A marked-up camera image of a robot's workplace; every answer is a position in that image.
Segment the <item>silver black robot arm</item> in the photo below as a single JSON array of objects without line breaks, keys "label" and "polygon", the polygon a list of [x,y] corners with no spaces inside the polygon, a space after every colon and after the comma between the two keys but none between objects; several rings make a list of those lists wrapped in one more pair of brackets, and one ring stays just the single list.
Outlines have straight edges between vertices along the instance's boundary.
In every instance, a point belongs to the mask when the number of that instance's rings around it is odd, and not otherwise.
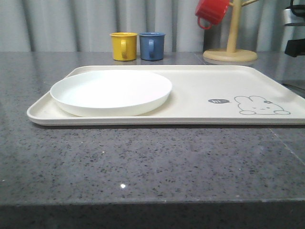
[{"label": "silver black robot arm", "polygon": [[[305,26],[305,5],[294,4],[290,1],[290,5],[283,10],[284,26],[297,27]],[[285,48],[285,54],[291,57],[302,56],[305,54],[305,39],[288,40]]]}]

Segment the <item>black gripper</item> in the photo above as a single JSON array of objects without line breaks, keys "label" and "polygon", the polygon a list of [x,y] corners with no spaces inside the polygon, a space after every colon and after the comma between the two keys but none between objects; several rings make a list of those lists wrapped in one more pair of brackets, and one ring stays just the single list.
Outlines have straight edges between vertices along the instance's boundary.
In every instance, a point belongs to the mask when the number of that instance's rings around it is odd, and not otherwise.
[{"label": "black gripper", "polygon": [[305,54],[305,39],[289,40],[286,44],[285,54],[297,57]]}]

